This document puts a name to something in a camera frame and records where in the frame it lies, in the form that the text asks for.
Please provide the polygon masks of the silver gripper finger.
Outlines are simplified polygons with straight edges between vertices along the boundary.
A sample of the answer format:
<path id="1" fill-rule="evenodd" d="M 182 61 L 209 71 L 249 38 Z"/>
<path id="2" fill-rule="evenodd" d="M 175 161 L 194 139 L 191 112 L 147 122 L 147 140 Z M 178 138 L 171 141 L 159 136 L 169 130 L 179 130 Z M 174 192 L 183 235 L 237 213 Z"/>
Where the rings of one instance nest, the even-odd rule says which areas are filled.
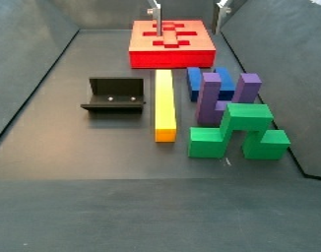
<path id="1" fill-rule="evenodd" d="M 233 0 L 219 0 L 215 3 L 215 7 L 217 7 L 215 32 L 219 32 L 221 30 L 222 19 L 226 17 L 227 14 L 231 13 L 231 8 L 230 8 L 231 2 Z"/>
<path id="2" fill-rule="evenodd" d="M 157 35 L 162 35 L 162 5 L 157 0 L 147 0 L 150 8 L 147 9 L 147 14 L 152 17 L 157 22 Z"/>

